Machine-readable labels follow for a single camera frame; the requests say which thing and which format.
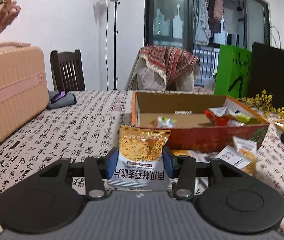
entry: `bag handle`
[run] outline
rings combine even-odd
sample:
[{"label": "bag handle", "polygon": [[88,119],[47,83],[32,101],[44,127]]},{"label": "bag handle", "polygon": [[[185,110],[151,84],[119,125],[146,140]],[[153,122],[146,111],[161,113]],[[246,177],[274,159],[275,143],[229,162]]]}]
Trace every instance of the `bag handle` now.
[{"label": "bag handle", "polygon": [[30,43],[11,42],[11,41],[7,41],[7,42],[2,42],[2,43],[0,43],[0,48],[3,48],[3,47],[24,48],[24,47],[30,47],[30,46],[31,46]]},{"label": "bag handle", "polygon": [[267,34],[266,40],[269,38],[270,35],[272,35],[273,38],[274,38],[274,35],[271,33],[271,28],[274,28],[277,31],[278,39],[280,40],[280,49],[282,49],[280,32],[278,31],[278,29],[275,26],[272,25],[272,26],[269,27],[269,33]]}]

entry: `blanket on chair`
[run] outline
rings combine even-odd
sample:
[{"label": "blanket on chair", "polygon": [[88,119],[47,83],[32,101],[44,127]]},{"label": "blanket on chair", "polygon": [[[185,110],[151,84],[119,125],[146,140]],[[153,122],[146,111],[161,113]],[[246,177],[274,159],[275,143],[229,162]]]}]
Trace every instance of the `blanket on chair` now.
[{"label": "blanket on chair", "polygon": [[192,69],[195,75],[199,72],[199,58],[181,48],[156,45],[142,47],[140,57],[145,59],[148,68],[163,78],[165,85],[171,85]]}]

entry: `wooden chair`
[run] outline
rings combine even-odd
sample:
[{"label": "wooden chair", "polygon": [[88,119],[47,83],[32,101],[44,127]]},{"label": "wooden chair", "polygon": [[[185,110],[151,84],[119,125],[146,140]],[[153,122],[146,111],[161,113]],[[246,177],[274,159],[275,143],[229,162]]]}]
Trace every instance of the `wooden chair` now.
[{"label": "wooden chair", "polygon": [[61,52],[56,50],[50,55],[56,88],[58,91],[85,90],[81,52]]}]

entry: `black circular pad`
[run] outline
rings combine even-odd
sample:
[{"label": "black circular pad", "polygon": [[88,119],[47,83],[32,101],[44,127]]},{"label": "black circular pad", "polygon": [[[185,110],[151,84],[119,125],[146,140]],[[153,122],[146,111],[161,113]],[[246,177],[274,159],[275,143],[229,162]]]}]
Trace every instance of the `black circular pad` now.
[{"label": "black circular pad", "polygon": [[256,234],[279,226],[284,198],[251,178],[225,178],[199,196],[198,207],[214,227],[237,234]]},{"label": "black circular pad", "polygon": [[74,189],[53,178],[22,181],[0,195],[0,224],[22,233],[50,232],[80,214],[81,199]]}]

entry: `suitcase handle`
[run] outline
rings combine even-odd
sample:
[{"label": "suitcase handle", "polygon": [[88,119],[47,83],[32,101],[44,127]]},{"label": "suitcase handle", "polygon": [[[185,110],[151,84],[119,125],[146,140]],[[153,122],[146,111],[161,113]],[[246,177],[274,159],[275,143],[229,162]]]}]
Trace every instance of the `suitcase handle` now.
[{"label": "suitcase handle", "polygon": [[0,48],[3,47],[17,47],[17,48],[24,48],[24,47],[30,47],[30,43],[21,43],[21,42],[2,42],[0,43]]}]

